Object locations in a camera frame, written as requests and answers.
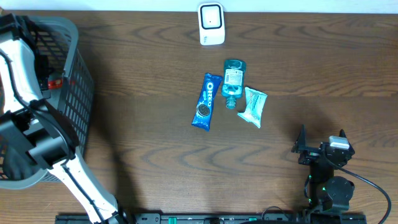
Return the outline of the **light green snack packet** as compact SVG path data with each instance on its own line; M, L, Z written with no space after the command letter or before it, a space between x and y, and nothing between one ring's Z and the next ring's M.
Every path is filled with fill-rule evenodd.
M238 116L260 129L262 111L267 100L267 94L249 88L248 86L244 90L246 96L246 109L244 112L238 113Z

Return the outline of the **teal mouthwash bottle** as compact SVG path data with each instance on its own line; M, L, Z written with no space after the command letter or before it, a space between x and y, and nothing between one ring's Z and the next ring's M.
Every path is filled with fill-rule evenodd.
M226 98L227 109L235 109L237 100L243 95L244 74L246 63L238 59L224 62L224 79L221 94Z

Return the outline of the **blue Oreo cookie pack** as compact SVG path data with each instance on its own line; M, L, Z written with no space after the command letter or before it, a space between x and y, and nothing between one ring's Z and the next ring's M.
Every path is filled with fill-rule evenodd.
M210 130L214 100L222 81L223 78L221 76L212 75L210 73L205 74L192 126L202 128L205 131Z

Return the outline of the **red Nescafe coffee stick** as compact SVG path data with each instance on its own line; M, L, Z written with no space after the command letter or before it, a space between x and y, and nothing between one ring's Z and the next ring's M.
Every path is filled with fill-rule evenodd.
M63 79L62 78L48 81L49 90L60 89L60 88L62 88L62 86L63 86Z

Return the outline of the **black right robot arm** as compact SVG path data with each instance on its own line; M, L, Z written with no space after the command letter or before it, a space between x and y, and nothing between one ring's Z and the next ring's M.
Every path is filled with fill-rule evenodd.
M354 192L354 183L336 176L335 170L347 165L355 151L345 132L330 136L318 147L306 143L305 126L295 141L292 152L299 154L298 163L309 166L310 173L304 187L311 213L343 213L349 209Z

